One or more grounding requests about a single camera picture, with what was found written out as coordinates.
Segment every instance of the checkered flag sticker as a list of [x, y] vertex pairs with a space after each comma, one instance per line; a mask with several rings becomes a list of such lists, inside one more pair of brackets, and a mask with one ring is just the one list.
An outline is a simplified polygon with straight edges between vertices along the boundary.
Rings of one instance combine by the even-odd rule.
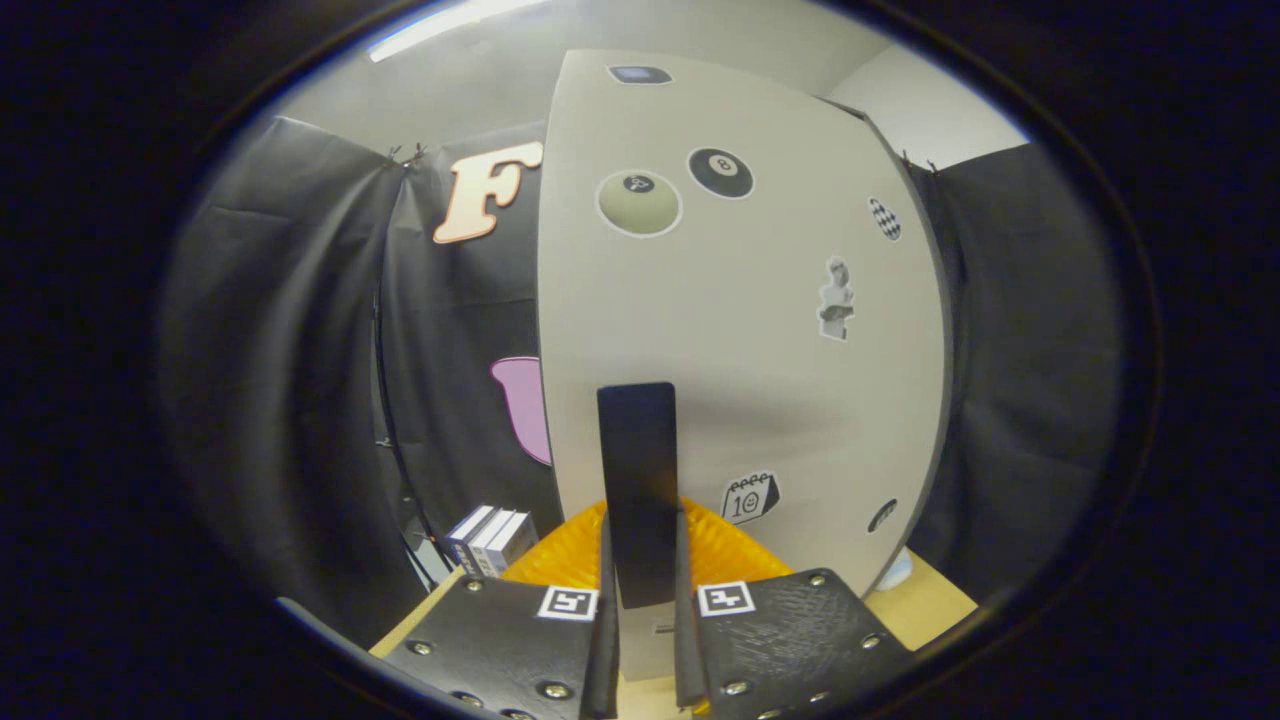
[[902, 237], [902, 223], [897, 222], [897, 215], [892, 210], [876, 197], [868, 197], [867, 205], [870, 206], [872, 218], [879, 225], [884, 237], [890, 238], [890, 241], [897, 241], [897, 238]]

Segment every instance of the white object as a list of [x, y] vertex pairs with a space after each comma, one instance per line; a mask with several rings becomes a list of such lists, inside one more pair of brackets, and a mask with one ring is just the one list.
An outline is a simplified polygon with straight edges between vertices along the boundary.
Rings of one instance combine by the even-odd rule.
[[[621, 85], [611, 65], [657, 67], [672, 82]], [[717, 195], [692, 176], [691, 152], [708, 149], [750, 173], [749, 195]], [[769, 468], [786, 478], [783, 498], [742, 529], [791, 568], [829, 568], [864, 596], [914, 524], [948, 404], [940, 264], [900, 161], [872, 126], [800, 91], [682, 58], [586, 50], [564, 58], [544, 158], [538, 320], [564, 516], [604, 497], [596, 389], [671, 382], [680, 493], [718, 510], [727, 482]], [[600, 179], [627, 168], [660, 174], [684, 199], [662, 237], [628, 237], [595, 211]], [[872, 195], [893, 208], [897, 242], [867, 209]], [[846, 342], [814, 327], [832, 256], [856, 293]], [[891, 498], [900, 511], [867, 532]], [[671, 635], [641, 638], [669, 605], [621, 611], [628, 682], [672, 671]]]
[[876, 589], [879, 592], [884, 592], [884, 591], [891, 591], [897, 585], [901, 585], [902, 580], [911, 577], [911, 570], [914, 568], [915, 566], [911, 564], [911, 556], [906, 552], [906, 548], [904, 547], [902, 551], [897, 553], [897, 559], [893, 560], [893, 564], [888, 566], [888, 570], [884, 573], [884, 577], [881, 578], [881, 582], [878, 585], [876, 585]]
[[444, 537], [444, 544], [449, 546], [449, 550], [453, 552], [453, 557], [470, 575], [479, 575], [480, 569], [476, 565], [475, 556], [471, 553], [468, 543], [480, 532], [484, 525], [484, 520], [489, 518], [492, 512], [492, 505], [481, 505], [480, 507], [476, 507], [470, 515], [463, 518], [456, 528], [449, 530], [448, 536]]
[[498, 533], [507, 527], [507, 520], [511, 520], [512, 515], [515, 515], [515, 512], [511, 510], [499, 510], [494, 512], [493, 516], [485, 523], [484, 528], [471, 539], [468, 546], [471, 556], [476, 561], [476, 569], [484, 575], [489, 575], [490, 578], [498, 577], [493, 562], [489, 560], [488, 548], [489, 543], [493, 542], [493, 538], [498, 537]]
[[468, 0], [447, 10], [440, 10], [422, 18], [392, 36], [378, 41], [369, 49], [369, 59], [380, 63], [392, 55], [430, 40], [438, 35], [457, 29], [474, 22], [492, 18], [502, 13], [536, 5], [547, 0]]
[[538, 534], [534, 532], [534, 519], [529, 512], [513, 512], [507, 524], [485, 546], [485, 556], [494, 577], [502, 577], [521, 555], [534, 547]]

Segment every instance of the small black circle sticker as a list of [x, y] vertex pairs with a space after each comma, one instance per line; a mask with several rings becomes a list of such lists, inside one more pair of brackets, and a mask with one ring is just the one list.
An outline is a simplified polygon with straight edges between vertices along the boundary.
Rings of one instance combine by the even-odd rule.
[[631, 192], [649, 192], [653, 190], [653, 178], [646, 176], [627, 176], [622, 181], [622, 187], [630, 190]]
[[698, 184], [721, 197], [745, 197], [755, 186], [746, 163], [727, 150], [695, 150], [689, 156], [689, 172]]
[[867, 525], [867, 532], [874, 533], [881, 527], [881, 524], [884, 523], [884, 520], [887, 520], [888, 516], [893, 514], [895, 507], [897, 507], [897, 498], [886, 502], [884, 507], [881, 507], [879, 512], [877, 512], [876, 516], [872, 518], [872, 523]]

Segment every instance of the black curtain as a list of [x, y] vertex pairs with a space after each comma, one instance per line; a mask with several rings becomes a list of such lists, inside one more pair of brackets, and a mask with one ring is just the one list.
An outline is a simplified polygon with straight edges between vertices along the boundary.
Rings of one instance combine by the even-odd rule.
[[980, 603], [1044, 565], [1100, 482], [1120, 295], [1106, 232], [1038, 146], [910, 174], [951, 291], [955, 387], [908, 544]]
[[550, 466], [521, 450], [490, 366], [536, 357], [540, 170], [521, 167], [511, 205], [488, 202], [486, 236], [439, 245], [456, 160], [543, 141], [532, 123], [434, 149], [406, 178], [383, 266], [383, 361], [396, 447], [422, 509], [447, 533], [477, 505], [532, 514], [539, 537], [563, 521]]
[[379, 486], [370, 405], [403, 174], [275, 119], [193, 209], [160, 305], [160, 400], [201, 515], [264, 589], [365, 646], [425, 596]]

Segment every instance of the book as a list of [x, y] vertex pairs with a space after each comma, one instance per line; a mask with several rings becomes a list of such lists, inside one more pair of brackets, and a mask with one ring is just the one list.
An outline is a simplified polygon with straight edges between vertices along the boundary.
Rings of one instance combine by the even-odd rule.
[[484, 524], [475, 537], [467, 543], [467, 548], [471, 552], [471, 557], [475, 559], [476, 569], [483, 575], [489, 575], [490, 578], [497, 578], [498, 573], [494, 570], [493, 564], [489, 562], [489, 555], [485, 548], [493, 542], [493, 538], [507, 527], [507, 520], [515, 515], [511, 510], [499, 510], [494, 512]]
[[479, 575], [480, 566], [476, 564], [475, 555], [471, 552], [470, 542], [476, 534], [484, 528], [484, 521], [493, 514], [494, 507], [492, 505], [481, 505], [471, 511], [470, 515], [462, 519], [449, 534], [444, 537], [444, 544], [448, 546], [449, 552], [462, 565], [468, 575]]
[[538, 543], [538, 532], [529, 512], [513, 512], [507, 524], [485, 546], [489, 565], [494, 577], [502, 577], [512, 562]]

